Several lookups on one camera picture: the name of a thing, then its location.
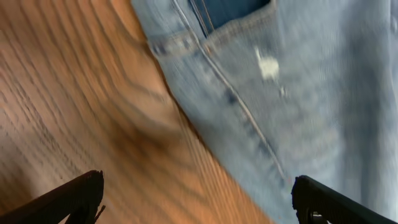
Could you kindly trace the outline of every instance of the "jeans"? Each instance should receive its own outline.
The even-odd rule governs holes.
[[[175,99],[276,223],[298,223],[299,175],[398,221],[397,0],[270,0],[211,32],[192,1],[132,5]]]

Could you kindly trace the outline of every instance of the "wooden table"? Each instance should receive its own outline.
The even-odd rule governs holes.
[[[100,223],[270,223],[189,128],[128,1],[0,0],[0,213],[103,170]]]

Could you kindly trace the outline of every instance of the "light blue denim fabric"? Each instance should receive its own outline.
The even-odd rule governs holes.
[[[299,175],[398,221],[396,0],[271,0],[207,38],[188,0],[132,5],[172,94],[276,223],[298,223]]]

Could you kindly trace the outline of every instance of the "blue denim jeans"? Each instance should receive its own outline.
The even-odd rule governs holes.
[[[188,0],[132,5],[175,99],[276,223],[298,223],[298,175],[398,221],[397,0],[270,0],[208,33]]]

